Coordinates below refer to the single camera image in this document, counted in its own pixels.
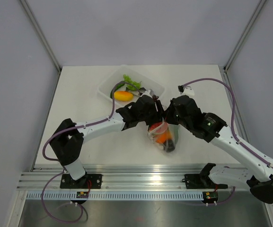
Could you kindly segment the clear zip top bag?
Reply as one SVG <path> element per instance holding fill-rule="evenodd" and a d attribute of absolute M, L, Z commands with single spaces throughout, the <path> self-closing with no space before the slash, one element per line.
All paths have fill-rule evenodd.
<path fill-rule="evenodd" d="M 150 141 L 165 154 L 175 151 L 179 139 L 179 125 L 165 121 L 154 123 L 148 127 L 147 136 Z"/>

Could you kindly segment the watermelon slice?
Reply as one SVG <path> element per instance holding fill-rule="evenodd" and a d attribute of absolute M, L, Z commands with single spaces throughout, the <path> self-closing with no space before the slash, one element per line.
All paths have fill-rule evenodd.
<path fill-rule="evenodd" d="M 167 128 L 168 128 L 168 124 L 166 122 L 158 122 L 158 123 L 151 125 L 149 127 L 148 132 L 160 134 L 160 133 L 163 133 L 164 131 L 166 131 Z"/>

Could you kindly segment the green chili pepper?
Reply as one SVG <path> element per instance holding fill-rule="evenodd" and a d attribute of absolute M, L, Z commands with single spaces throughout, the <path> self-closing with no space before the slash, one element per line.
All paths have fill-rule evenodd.
<path fill-rule="evenodd" d="M 125 85 L 125 83 L 123 83 L 123 82 L 116 84 L 116 85 L 112 88 L 112 90 L 111 90 L 111 92 L 110 92 L 110 98 L 113 99 L 114 92 L 116 92 L 118 89 L 120 89 L 120 88 L 123 87 L 124 85 Z"/>

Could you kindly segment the yellow orange mango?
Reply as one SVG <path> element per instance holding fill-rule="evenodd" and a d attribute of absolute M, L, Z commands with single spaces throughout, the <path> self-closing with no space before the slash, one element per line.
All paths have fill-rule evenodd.
<path fill-rule="evenodd" d="M 133 100 L 133 94 L 127 91 L 115 91 L 114 98 L 117 101 L 129 102 Z"/>

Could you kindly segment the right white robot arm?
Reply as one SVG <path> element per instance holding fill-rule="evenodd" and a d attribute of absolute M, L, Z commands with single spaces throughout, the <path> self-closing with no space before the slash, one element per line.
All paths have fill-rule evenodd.
<path fill-rule="evenodd" d="M 233 128 L 214 113 L 203 113 L 187 95 L 173 98 L 165 111 L 165 120 L 181 125 L 195 137 L 231 155 L 244 169 L 208 163 L 199 173 L 204 188 L 225 184 L 250 190 L 260 201 L 273 203 L 273 158 L 270 158 L 233 132 Z"/>

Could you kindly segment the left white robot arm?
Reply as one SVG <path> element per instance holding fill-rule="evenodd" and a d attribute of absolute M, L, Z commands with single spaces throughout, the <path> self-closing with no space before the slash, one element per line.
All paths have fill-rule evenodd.
<path fill-rule="evenodd" d="M 112 116 L 77 124 L 70 118 L 64 120 L 49 140 L 58 162 L 70 176 L 76 188 L 86 185 L 88 177 L 79 156 L 84 143 L 111 132 L 120 132 L 144 122 L 147 126 L 162 121 L 164 109 L 158 99 L 141 96 L 113 112 Z"/>

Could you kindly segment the orange tangerine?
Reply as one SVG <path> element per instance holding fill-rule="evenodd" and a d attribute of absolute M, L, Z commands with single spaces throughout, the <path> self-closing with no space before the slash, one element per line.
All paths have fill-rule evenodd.
<path fill-rule="evenodd" d="M 172 135 L 169 130 L 163 132 L 156 136 L 155 142 L 158 144 L 163 144 L 166 140 L 172 140 Z"/>

